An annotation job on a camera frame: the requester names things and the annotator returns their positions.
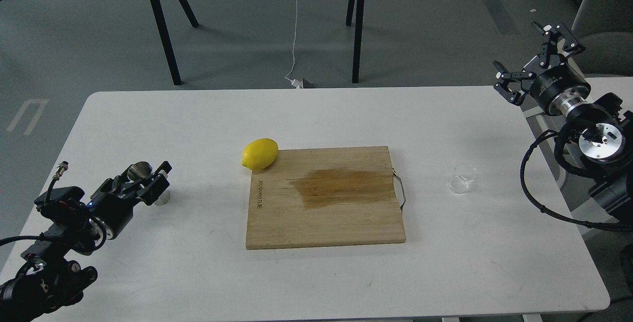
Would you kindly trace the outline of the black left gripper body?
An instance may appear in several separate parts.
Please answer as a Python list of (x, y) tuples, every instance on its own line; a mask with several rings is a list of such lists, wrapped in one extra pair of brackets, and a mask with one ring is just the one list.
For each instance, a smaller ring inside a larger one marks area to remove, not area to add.
[(104, 225), (107, 239), (116, 239), (133, 218), (134, 207), (140, 203), (124, 200), (109, 193), (113, 179), (106, 179), (91, 194), (89, 212)]

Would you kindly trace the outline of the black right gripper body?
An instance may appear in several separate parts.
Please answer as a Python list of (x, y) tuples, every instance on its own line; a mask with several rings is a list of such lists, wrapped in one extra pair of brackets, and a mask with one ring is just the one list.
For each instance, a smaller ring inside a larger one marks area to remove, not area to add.
[(553, 66), (536, 76), (529, 86), (529, 95), (549, 116), (567, 115), (568, 109), (561, 109), (568, 97), (579, 96), (586, 99), (591, 87), (588, 82), (568, 62)]

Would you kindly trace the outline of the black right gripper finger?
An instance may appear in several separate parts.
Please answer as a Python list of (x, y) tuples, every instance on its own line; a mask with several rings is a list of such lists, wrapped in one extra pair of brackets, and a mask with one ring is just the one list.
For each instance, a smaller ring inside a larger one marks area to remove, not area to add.
[(545, 70), (565, 63), (568, 58), (586, 50), (567, 25), (541, 25), (533, 21), (532, 27), (540, 33), (543, 40), (540, 51), (531, 60), (532, 70)]
[(514, 72), (509, 71), (500, 61), (493, 61), (493, 66), (497, 69), (497, 81), (493, 87), (511, 105), (521, 106), (527, 98), (535, 101), (531, 94), (531, 86), (536, 79), (535, 61), (530, 60), (522, 70)]

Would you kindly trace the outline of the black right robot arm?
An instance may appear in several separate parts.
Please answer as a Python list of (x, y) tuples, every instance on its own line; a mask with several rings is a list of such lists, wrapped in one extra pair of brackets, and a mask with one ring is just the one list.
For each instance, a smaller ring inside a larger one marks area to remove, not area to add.
[[(543, 42), (540, 51), (521, 70), (511, 72), (499, 61), (495, 90), (508, 103), (520, 106), (531, 97), (545, 115), (562, 116), (560, 130), (545, 130), (529, 146), (520, 164), (519, 180), (526, 198), (540, 212), (564, 222), (601, 231), (632, 231), (632, 113), (609, 92), (589, 102), (590, 84), (571, 66), (572, 56), (585, 47), (565, 24), (532, 22)], [(552, 154), (566, 173), (589, 178), (588, 195), (616, 223), (581, 221), (558, 214), (538, 202), (525, 182), (525, 168), (534, 150), (554, 139)]]

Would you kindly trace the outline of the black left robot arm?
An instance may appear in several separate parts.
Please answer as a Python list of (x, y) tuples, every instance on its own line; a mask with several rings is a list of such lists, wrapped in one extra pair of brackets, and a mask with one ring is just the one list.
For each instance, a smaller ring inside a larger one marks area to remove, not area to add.
[(49, 229), (1, 241), (2, 245), (32, 241), (22, 252), (25, 263), (1, 286), (3, 322), (31, 322), (80, 302), (98, 272), (92, 266), (82, 268), (78, 261), (66, 259), (66, 254), (91, 255), (120, 235), (138, 203), (163, 205), (170, 198), (172, 166), (168, 161), (157, 169), (145, 161), (131, 164), (120, 175), (104, 180), (87, 203), (82, 202), (80, 187), (55, 187), (67, 169), (68, 162), (60, 162), (48, 189), (34, 201), (36, 211), (51, 220)]

